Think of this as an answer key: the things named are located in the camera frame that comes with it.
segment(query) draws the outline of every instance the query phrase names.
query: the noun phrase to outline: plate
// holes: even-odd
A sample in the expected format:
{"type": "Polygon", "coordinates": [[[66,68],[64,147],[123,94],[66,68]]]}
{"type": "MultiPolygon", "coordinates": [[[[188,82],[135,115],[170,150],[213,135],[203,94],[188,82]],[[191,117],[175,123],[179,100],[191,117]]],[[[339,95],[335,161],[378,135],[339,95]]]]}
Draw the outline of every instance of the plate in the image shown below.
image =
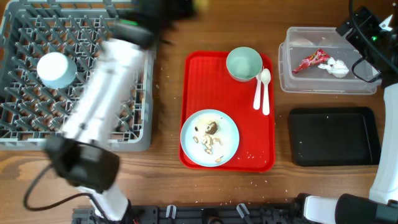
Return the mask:
{"type": "Polygon", "coordinates": [[[216,167],[228,162],[239,146],[239,131],[235,122],[223,112],[217,110],[201,110],[191,115],[181,129],[181,146],[184,153],[194,163],[204,167],[216,167]],[[218,130],[205,136],[209,123],[217,123],[218,130]],[[206,139],[213,141],[212,154],[203,143],[206,139]]]}

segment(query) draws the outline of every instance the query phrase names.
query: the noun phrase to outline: plate rim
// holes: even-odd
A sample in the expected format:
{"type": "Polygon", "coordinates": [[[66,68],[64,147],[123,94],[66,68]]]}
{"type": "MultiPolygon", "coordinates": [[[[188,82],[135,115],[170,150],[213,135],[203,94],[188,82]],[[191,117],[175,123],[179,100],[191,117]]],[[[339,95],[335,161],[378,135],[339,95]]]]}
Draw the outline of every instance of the plate rim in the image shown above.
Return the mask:
{"type": "Polygon", "coordinates": [[[219,111],[219,110],[214,110],[214,109],[204,109],[204,110],[200,110],[200,111],[197,111],[197,112],[193,113],[191,116],[189,116],[189,117],[184,121],[184,124],[182,125],[181,132],[180,132],[180,145],[181,145],[182,151],[184,152],[184,154],[185,154],[192,162],[194,162],[195,164],[198,164],[199,166],[203,166],[203,167],[218,167],[218,166],[222,166],[222,165],[226,164],[228,161],[230,161],[230,160],[235,156],[236,152],[238,151],[238,147],[239,147],[240,140],[241,140],[241,138],[240,138],[240,134],[239,134],[239,129],[238,129],[238,126],[236,125],[236,123],[234,122],[234,120],[233,120],[230,116],[228,116],[226,113],[224,113],[224,112],[222,112],[222,111],[219,111]],[[185,127],[185,124],[187,123],[187,121],[189,121],[190,119],[192,119],[192,118],[193,118],[194,116],[196,116],[198,113],[206,113],[206,112],[208,112],[208,113],[209,113],[209,112],[221,113],[225,118],[228,118],[228,119],[234,124],[234,127],[236,128],[236,132],[237,132],[237,134],[238,134],[237,146],[236,146],[236,149],[235,149],[234,152],[233,152],[232,157],[231,157],[230,159],[228,159],[227,161],[222,162],[222,163],[219,163],[219,164],[216,164],[216,165],[214,165],[214,166],[206,166],[206,165],[202,165],[202,164],[197,163],[195,160],[193,160],[193,159],[187,154],[187,152],[185,151],[184,145],[182,144],[182,133],[184,133],[183,130],[186,129],[186,128],[184,128],[184,127],[185,127]]]}

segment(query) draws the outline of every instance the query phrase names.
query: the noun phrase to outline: red wrapper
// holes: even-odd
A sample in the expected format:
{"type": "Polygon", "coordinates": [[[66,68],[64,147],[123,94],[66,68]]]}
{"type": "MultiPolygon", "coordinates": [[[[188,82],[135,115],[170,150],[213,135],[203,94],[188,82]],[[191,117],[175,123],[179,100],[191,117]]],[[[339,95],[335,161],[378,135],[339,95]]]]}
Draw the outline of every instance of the red wrapper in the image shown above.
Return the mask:
{"type": "Polygon", "coordinates": [[[303,59],[301,64],[295,70],[293,70],[293,73],[297,74],[309,66],[326,62],[329,58],[330,56],[325,51],[318,49],[314,54],[303,59]]]}

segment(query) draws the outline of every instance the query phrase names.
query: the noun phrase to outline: cup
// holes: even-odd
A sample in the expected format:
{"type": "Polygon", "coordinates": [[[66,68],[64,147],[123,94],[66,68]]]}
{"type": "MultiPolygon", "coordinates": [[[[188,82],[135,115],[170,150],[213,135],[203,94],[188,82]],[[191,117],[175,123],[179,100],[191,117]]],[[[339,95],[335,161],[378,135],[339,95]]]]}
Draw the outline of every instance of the cup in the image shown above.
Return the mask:
{"type": "Polygon", "coordinates": [[[44,55],[37,64],[37,74],[42,83],[53,89],[72,84],[76,72],[77,66],[73,60],[58,52],[44,55]]]}
{"type": "Polygon", "coordinates": [[[262,70],[262,58],[249,47],[238,47],[231,51],[226,59],[229,74],[237,81],[252,80],[262,70]]]}

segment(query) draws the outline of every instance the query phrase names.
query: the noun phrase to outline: white spoon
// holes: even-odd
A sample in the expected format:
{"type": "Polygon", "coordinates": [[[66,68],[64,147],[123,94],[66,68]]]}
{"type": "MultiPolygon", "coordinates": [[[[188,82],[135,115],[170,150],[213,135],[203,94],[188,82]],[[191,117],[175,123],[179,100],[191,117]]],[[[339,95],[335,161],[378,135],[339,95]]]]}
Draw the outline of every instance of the white spoon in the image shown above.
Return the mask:
{"type": "Polygon", "coordinates": [[[271,81],[271,73],[268,69],[264,69],[261,72],[261,81],[264,84],[264,97],[262,99],[262,113],[269,115],[269,96],[268,96],[268,84],[271,81]]]}
{"type": "Polygon", "coordinates": [[[256,88],[256,94],[254,95],[254,103],[253,103],[253,108],[255,110],[260,109],[260,103],[261,103],[261,79],[260,79],[261,72],[256,76],[257,78],[257,88],[256,88]]]}

